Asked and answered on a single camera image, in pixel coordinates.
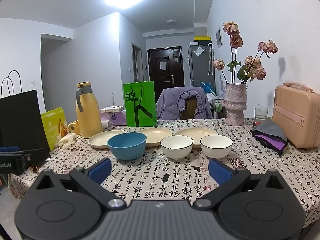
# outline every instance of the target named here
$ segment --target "tablecloth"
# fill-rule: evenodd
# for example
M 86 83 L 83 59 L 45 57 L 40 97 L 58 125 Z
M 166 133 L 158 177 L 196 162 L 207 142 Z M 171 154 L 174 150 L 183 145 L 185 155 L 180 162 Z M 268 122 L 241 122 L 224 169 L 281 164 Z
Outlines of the tablecloth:
M 173 133 L 187 127 L 203 127 L 232 138 L 232 150 L 222 162 L 232 168 L 244 166 L 251 173 L 278 169 L 306 211 L 305 227 L 312 224 L 320 217 L 319 150 L 297 150 L 289 144 L 279 157 L 255 140 L 250 133 L 252 125 L 252 119 L 245 119 L 245 124 L 239 127 L 227 125 L 225 119 L 204 119 L 159 121 L 156 127 L 168 128 Z M 110 129 L 137 131 L 143 128 L 114 126 Z M 69 149 L 56 148 L 51 154 L 52 160 L 44 163 L 39 172 L 50 168 L 55 173 L 66 173 L 72 167 L 87 168 L 104 157 L 110 158 L 112 172 L 102 186 L 127 203 L 132 199 L 172 198 L 193 202 L 218 187 L 209 176 L 208 158 L 201 149 L 193 149 L 190 155 L 175 161 L 167 158 L 160 147 L 152 147 L 146 148 L 141 158 L 120 161 L 107 149 L 93 149 L 87 139 L 79 137 Z M 8 182 L 12 195 L 21 199 L 37 176 L 30 169 L 20 176 L 10 174 Z

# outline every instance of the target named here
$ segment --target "purple box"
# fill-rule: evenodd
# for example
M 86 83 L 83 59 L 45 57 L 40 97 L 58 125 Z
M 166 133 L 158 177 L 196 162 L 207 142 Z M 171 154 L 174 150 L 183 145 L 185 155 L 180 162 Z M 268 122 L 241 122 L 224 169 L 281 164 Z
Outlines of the purple box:
M 100 118 L 102 122 L 102 126 L 105 127 L 104 123 L 108 120 L 108 126 L 112 125 L 127 125 L 127 117 L 125 110 L 121 112 L 113 112 L 113 113 L 104 113 L 100 112 Z

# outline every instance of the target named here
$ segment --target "green paper bag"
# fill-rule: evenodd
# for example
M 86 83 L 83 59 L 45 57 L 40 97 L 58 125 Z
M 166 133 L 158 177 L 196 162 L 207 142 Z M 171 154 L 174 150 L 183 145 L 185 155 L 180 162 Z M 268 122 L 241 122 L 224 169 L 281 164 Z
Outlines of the green paper bag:
M 154 126 L 157 114 L 153 81 L 124 84 L 123 92 L 128 126 Z

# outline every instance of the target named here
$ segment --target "yellow mug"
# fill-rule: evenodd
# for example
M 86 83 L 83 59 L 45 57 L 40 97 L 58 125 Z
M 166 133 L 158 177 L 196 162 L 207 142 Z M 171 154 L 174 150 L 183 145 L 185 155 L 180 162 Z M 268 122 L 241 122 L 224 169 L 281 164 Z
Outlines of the yellow mug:
M 80 134 L 80 127 L 79 127 L 78 120 L 68 125 L 68 131 L 73 132 L 75 134 Z

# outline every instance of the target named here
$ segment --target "refrigerator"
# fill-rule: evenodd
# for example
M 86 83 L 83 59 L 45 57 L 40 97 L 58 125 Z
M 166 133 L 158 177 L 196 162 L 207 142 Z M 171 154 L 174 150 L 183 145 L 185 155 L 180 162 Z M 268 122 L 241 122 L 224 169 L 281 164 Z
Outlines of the refrigerator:
M 201 83 L 211 83 L 212 89 L 216 92 L 216 80 L 215 80 L 215 71 L 213 70 L 212 75 L 212 66 L 209 71 L 209 46 L 203 46 L 204 51 L 202 54 L 197 57 L 194 54 L 194 51 L 198 48 L 198 45 L 189 45 L 189 66 L 190 66 L 190 78 L 192 87 L 201 87 Z

